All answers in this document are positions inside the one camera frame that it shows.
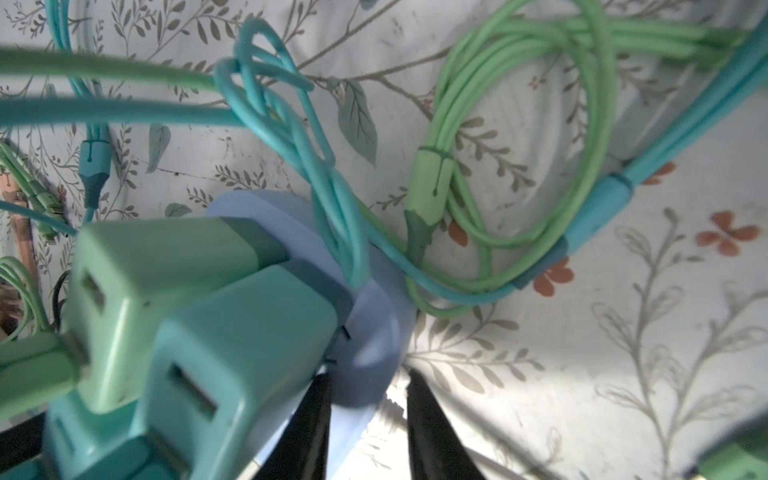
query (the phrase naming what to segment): light blue plastic holder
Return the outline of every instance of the light blue plastic holder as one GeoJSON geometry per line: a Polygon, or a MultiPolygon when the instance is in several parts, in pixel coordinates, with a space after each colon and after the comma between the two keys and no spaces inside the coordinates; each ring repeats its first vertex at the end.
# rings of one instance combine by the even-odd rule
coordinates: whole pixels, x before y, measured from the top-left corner
{"type": "MultiPolygon", "coordinates": [[[[266,190],[231,192],[218,197],[206,215],[255,220],[285,246],[290,258],[307,260],[344,285],[341,269],[314,228],[312,207],[295,195],[266,190]]],[[[416,318],[402,272],[375,248],[370,261],[371,279],[350,290],[354,307],[345,324],[350,340],[337,336],[328,353],[336,365],[329,365],[333,406],[327,478],[333,478],[373,418],[406,352],[416,318]]],[[[250,444],[252,452],[258,452],[259,463],[272,452],[283,428],[263,448],[250,444]]]]}

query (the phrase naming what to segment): floral wallpaper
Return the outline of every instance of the floral wallpaper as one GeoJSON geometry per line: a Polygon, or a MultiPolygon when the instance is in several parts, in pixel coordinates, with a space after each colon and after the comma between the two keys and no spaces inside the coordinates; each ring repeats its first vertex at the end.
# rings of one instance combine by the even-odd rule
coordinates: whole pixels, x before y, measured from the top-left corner
{"type": "MultiPolygon", "coordinates": [[[[764,0],[602,0],[610,15],[751,26],[764,0]]],[[[354,191],[405,233],[412,155],[426,136],[434,83],[453,42],[501,0],[78,0],[73,45],[96,55],[210,72],[251,16],[282,35],[354,191]]],[[[5,44],[53,48],[42,0],[5,2],[5,44]]],[[[573,15],[540,0],[526,18],[573,15]]],[[[621,98],[606,171],[639,154],[710,75],[620,54],[621,98]]],[[[178,86],[105,81],[112,98],[221,104],[178,86]]],[[[291,101],[288,89],[274,85],[291,101]]],[[[0,79],[0,96],[69,95],[60,78],[0,79]]],[[[488,227],[531,225],[573,176],[587,126],[581,79],[551,55],[511,73],[465,119],[455,152],[488,227]]],[[[489,478],[672,479],[740,422],[765,409],[768,383],[768,95],[758,92],[640,186],[631,205],[581,251],[524,291],[460,319],[421,315],[404,364],[424,372],[489,478]],[[508,473],[499,473],[502,469],[508,473]]],[[[83,215],[82,125],[14,127],[0,135],[83,215]]],[[[219,194],[308,187],[249,131],[112,124],[114,169],[97,220],[203,215],[219,194]]],[[[13,254],[0,215],[0,248],[13,254]]],[[[74,244],[35,237],[46,303],[74,244]]],[[[446,217],[428,251],[444,268],[475,268],[472,240],[446,217]]],[[[514,252],[497,252],[499,266],[514,252]]],[[[405,405],[405,376],[390,398],[405,405]]],[[[406,435],[376,420],[336,476],[408,478],[406,435]]]]}

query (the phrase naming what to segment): light green cable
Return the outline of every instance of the light green cable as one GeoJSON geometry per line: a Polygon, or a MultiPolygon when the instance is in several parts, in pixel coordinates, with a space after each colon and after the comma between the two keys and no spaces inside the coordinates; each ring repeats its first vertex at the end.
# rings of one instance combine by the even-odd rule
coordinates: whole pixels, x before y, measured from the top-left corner
{"type": "Polygon", "coordinates": [[[45,315],[45,308],[43,308],[42,300],[38,293],[37,283],[32,279],[32,275],[24,264],[14,257],[0,258],[0,278],[18,291],[24,307],[22,322],[0,344],[10,342],[18,337],[30,321],[35,323],[35,328],[32,330],[33,333],[49,330],[48,317],[45,315]]]}
{"type": "MultiPolygon", "coordinates": [[[[59,199],[47,191],[34,175],[21,165],[15,152],[4,141],[0,141],[0,163],[13,175],[26,196],[29,207],[40,214],[66,223],[64,208],[59,199]]],[[[52,241],[57,235],[53,228],[44,223],[38,224],[38,232],[47,241],[52,241]]]]}
{"type": "MultiPolygon", "coordinates": [[[[469,188],[458,169],[456,170],[453,182],[454,193],[449,197],[449,211],[459,225],[478,241],[480,256],[478,279],[454,278],[429,263],[424,263],[422,269],[446,286],[465,292],[491,290],[524,271],[527,268],[526,264],[533,264],[560,237],[557,232],[565,229],[578,210],[578,206],[583,202],[599,171],[604,156],[604,153],[600,154],[600,152],[605,149],[613,122],[613,118],[606,115],[606,112],[612,111],[611,103],[615,102],[615,98],[610,99],[611,88],[602,87],[602,84],[609,81],[606,78],[610,78],[609,82],[614,84],[613,89],[615,89],[614,53],[609,48],[611,42],[615,41],[617,50],[642,51],[663,55],[676,61],[696,62],[703,68],[713,68],[722,65],[729,58],[732,50],[745,38],[745,32],[740,30],[633,19],[609,21],[598,4],[587,0],[580,0],[578,3],[585,14],[592,18],[591,25],[585,18],[546,23],[511,19],[510,14],[524,3],[526,1],[508,4],[494,15],[491,21],[462,39],[452,49],[446,58],[436,88],[435,104],[438,105],[439,111],[435,113],[435,119],[432,122],[429,144],[450,151],[453,137],[465,116],[485,90],[509,68],[552,51],[552,45],[555,45],[556,49],[572,55],[582,71],[589,99],[588,117],[590,119],[585,151],[594,152],[594,154],[584,156],[574,185],[563,196],[552,214],[527,233],[511,239],[497,239],[487,234],[469,188]],[[595,60],[588,51],[595,45],[598,46],[597,53],[601,60],[597,64],[600,70],[595,69],[595,60]],[[464,205],[466,214],[459,205],[464,205]],[[489,247],[508,248],[528,242],[533,242],[532,248],[518,263],[505,272],[491,276],[489,247]]],[[[37,72],[93,78],[119,78],[217,91],[212,77],[200,72],[80,55],[69,55],[65,61],[56,60],[51,67],[49,65],[51,59],[46,58],[50,54],[36,51],[34,55],[30,55],[28,51],[18,49],[6,53],[6,50],[0,49],[0,69],[7,73],[37,72]]],[[[377,230],[384,233],[401,251],[404,250],[403,242],[389,232],[373,214],[365,208],[361,208],[361,211],[377,230]]],[[[436,315],[446,315],[446,311],[434,309],[427,304],[412,282],[409,282],[409,292],[423,310],[436,315]]],[[[450,310],[450,313],[464,313],[467,309],[459,307],[450,310]]]]}
{"type": "MultiPolygon", "coordinates": [[[[466,180],[458,166],[455,168],[448,209],[459,226],[472,236],[481,248],[529,245],[522,257],[501,273],[489,276],[485,274],[489,266],[483,266],[477,279],[456,279],[452,282],[453,285],[472,293],[492,290],[514,279],[534,265],[558,241],[597,180],[611,135],[616,103],[616,60],[610,22],[602,7],[592,0],[575,2],[582,9],[594,39],[593,59],[588,50],[573,42],[567,32],[557,25],[522,22],[511,38],[510,35],[499,38],[498,27],[508,22],[509,17],[528,1],[517,0],[508,3],[451,50],[435,88],[437,109],[432,119],[427,146],[437,151],[452,151],[454,138],[461,123],[485,90],[509,68],[547,50],[563,51],[571,57],[581,72],[581,81],[588,100],[587,137],[576,178],[556,208],[528,232],[509,239],[495,239],[486,233],[482,216],[466,180]],[[537,48],[535,40],[543,42],[543,45],[537,48]]],[[[408,288],[414,300],[418,298],[420,308],[428,306],[410,279],[408,288]]],[[[455,307],[449,310],[432,307],[426,310],[437,316],[454,316],[465,313],[469,307],[455,307]]]]}

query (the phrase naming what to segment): cable connector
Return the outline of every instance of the cable connector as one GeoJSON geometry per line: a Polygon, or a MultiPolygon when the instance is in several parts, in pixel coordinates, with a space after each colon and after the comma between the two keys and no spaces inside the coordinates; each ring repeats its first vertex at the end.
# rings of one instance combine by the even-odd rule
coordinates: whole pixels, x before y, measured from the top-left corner
{"type": "Polygon", "coordinates": [[[86,209],[98,209],[101,189],[109,178],[112,146],[101,140],[86,140],[80,144],[80,167],[78,173],[85,190],[86,209]]]}
{"type": "MultiPolygon", "coordinates": [[[[24,168],[16,153],[2,141],[0,141],[0,163],[16,179],[27,197],[29,207],[39,214],[47,215],[64,224],[67,223],[67,219],[64,218],[64,206],[58,201],[58,198],[48,192],[35,176],[24,168]]],[[[56,230],[49,225],[39,222],[38,233],[48,243],[54,243],[58,235],[56,230]]]]}
{"type": "Polygon", "coordinates": [[[563,233],[568,245],[566,255],[575,253],[616,217],[632,200],[632,193],[632,183],[619,174],[608,175],[595,182],[587,200],[563,233]]]}
{"type": "Polygon", "coordinates": [[[445,214],[455,165],[445,152],[430,147],[421,147],[416,152],[406,198],[406,256],[416,266],[421,264],[426,247],[432,241],[432,232],[445,214]]]}

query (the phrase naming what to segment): cable strain relief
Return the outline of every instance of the cable strain relief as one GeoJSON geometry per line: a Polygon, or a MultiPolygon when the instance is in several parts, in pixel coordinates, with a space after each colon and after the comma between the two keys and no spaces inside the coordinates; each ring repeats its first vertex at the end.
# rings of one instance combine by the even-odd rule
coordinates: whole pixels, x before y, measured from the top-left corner
{"type": "Polygon", "coordinates": [[[406,210],[406,227],[408,228],[408,246],[406,247],[406,257],[416,266],[420,266],[424,260],[424,253],[427,246],[432,243],[432,233],[437,227],[427,225],[424,219],[413,210],[406,210]]]}
{"type": "Polygon", "coordinates": [[[99,198],[101,197],[101,189],[107,183],[109,174],[95,174],[90,177],[80,176],[83,182],[83,188],[85,190],[83,204],[85,208],[98,209],[99,198]]]}

